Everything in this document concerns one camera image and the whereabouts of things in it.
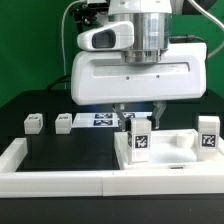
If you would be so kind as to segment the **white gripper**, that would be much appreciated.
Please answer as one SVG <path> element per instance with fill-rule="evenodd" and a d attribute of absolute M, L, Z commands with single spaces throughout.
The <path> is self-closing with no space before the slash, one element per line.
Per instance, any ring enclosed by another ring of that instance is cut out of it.
<path fill-rule="evenodd" d="M 79 105 L 115 103 L 112 108 L 123 132 L 131 129 L 123 103 L 155 101 L 147 119 L 158 129 L 166 109 L 163 100 L 204 94 L 206 54 L 204 43 L 171 44 L 157 63 L 128 64 L 120 52 L 81 52 L 73 62 L 71 96 Z"/>

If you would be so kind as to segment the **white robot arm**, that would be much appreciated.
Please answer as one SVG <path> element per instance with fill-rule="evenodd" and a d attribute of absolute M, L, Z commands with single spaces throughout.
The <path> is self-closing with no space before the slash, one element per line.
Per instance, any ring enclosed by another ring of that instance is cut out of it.
<path fill-rule="evenodd" d="M 122 113 L 128 102 L 152 101 L 151 121 L 159 118 L 168 100 L 201 97 L 206 90 L 205 60 L 212 56 L 191 35 L 172 36 L 174 14 L 209 18 L 217 0 L 94 0 L 87 7 L 104 11 L 99 28 L 78 35 L 81 52 L 73 61 L 72 99 L 79 105 L 113 105 L 119 126 L 129 121 Z"/>

